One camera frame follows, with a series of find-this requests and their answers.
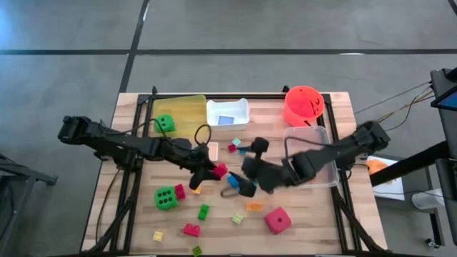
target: green lego brick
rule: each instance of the green lego brick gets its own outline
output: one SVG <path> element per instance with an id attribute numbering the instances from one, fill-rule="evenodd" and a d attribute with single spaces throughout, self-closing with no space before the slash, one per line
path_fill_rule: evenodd
<path id="1" fill-rule="evenodd" d="M 235 214 L 234 218 L 232 219 L 232 221 L 237 224 L 240 224 L 242 220 L 243 220 L 243 216 L 241 216 L 239 214 Z"/>
<path id="2" fill-rule="evenodd" d="M 194 249 L 192 249 L 192 252 L 194 252 L 194 257 L 198 257 L 202 254 L 200 246 L 197 246 Z"/>
<path id="3" fill-rule="evenodd" d="M 209 211 L 209 206 L 206 204 L 202 204 L 200 207 L 200 213 L 199 213 L 199 220 L 204 221 L 206 218 L 206 215 L 208 215 Z"/>

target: pink lego brick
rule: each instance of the pink lego brick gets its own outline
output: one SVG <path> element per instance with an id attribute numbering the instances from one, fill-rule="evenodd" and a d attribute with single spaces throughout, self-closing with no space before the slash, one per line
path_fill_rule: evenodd
<path id="1" fill-rule="evenodd" d="M 199 237 L 200 236 L 200 226 L 199 225 L 194 226 L 190 223 L 187 223 L 183 229 L 183 232 L 187 235 Z"/>
<path id="2" fill-rule="evenodd" d="M 236 152 L 236 146 L 235 146 L 234 144 L 229 145 L 229 146 L 228 146 L 228 149 L 229 149 L 229 150 L 228 150 L 229 153 L 234 153 L 234 152 Z"/>
<path id="3" fill-rule="evenodd" d="M 219 178 L 222 178 L 228 169 L 224 163 L 219 164 L 216 168 L 214 168 L 213 173 L 216 174 Z"/>
<path id="4" fill-rule="evenodd" d="M 176 197 L 178 201 L 184 200 L 186 197 L 186 193 L 184 193 L 184 187 L 183 184 L 176 185 L 174 187 L 174 192 L 176 194 Z"/>

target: orange object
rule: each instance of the orange object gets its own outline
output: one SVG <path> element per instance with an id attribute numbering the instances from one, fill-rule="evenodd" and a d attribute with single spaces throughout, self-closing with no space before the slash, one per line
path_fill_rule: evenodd
<path id="1" fill-rule="evenodd" d="M 292 126 L 310 126 L 324 109 L 321 93 L 310 86 L 295 86 L 286 94 L 283 116 Z"/>
<path id="2" fill-rule="evenodd" d="M 247 211 L 262 211 L 262 205 L 260 203 L 250 203 L 246 206 Z"/>

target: yellow lego brick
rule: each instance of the yellow lego brick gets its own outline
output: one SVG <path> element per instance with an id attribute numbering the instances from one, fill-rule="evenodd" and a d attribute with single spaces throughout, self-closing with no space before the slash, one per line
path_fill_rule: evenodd
<path id="1" fill-rule="evenodd" d="M 200 194 L 201 193 L 201 187 L 199 186 L 197 189 L 192 190 L 193 193 Z"/>
<path id="2" fill-rule="evenodd" d="M 155 241 L 158 241 L 158 242 L 162 241 L 162 236 L 163 236 L 162 232 L 157 232 L 157 231 L 154 232 L 154 240 Z"/>

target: concrete floor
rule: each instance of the concrete floor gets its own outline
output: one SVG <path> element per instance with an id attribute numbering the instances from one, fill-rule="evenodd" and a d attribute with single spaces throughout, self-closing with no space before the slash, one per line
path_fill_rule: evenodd
<path id="1" fill-rule="evenodd" d="M 129 49 L 143 0 L 0 1 L 0 49 Z M 139 49 L 455 48 L 457 16 L 446 0 L 151 0 Z M 279 91 L 310 85 L 349 91 L 360 110 L 429 81 L 432 69 L 456 66 L 456 55 L 137 56 L 128 92 Z M 14 246 L 15 256 L 78 251 L 100 162 L 86 147 L 57 139 L 64 115 L 111 122 L 127 56 L 0 56 L 0 152 L 59 176 L 38 184 Z M 356 116 L 377 119 L 418 89 Z M 390 128 L 405 113 L 387 120 Z M 407 157 L 444 139 L 438 112 L 424 102 L 389 133 L 385 154 Z M 428 216 L 380 206 L 391 250 L 431 251 Z M 446 223 L 445 214 L 441 212 Z"/>

